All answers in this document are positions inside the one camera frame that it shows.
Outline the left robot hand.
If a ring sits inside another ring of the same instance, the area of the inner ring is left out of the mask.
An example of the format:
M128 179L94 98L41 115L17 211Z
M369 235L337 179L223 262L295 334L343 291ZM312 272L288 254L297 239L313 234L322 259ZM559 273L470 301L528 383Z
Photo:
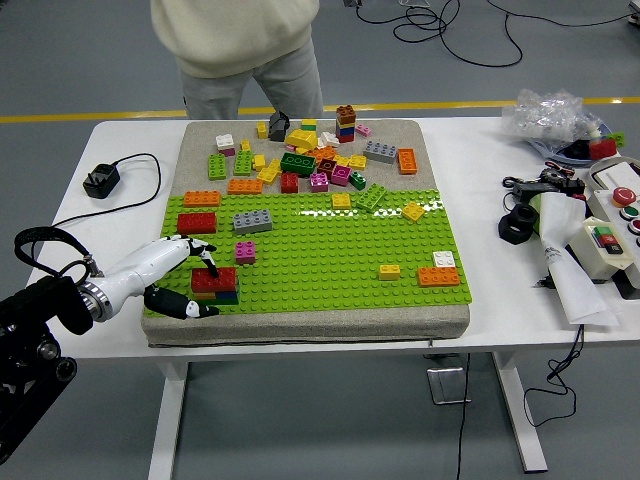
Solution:
M100 291L99 321L113 318L130 297L141 296L146 308L176 319L217 316L215 306L205 306L189 297L158 287L156 282L190 257L198 257L213 277L219 272L211 254L216 247L184 235L149 242L111 267L94 283Z

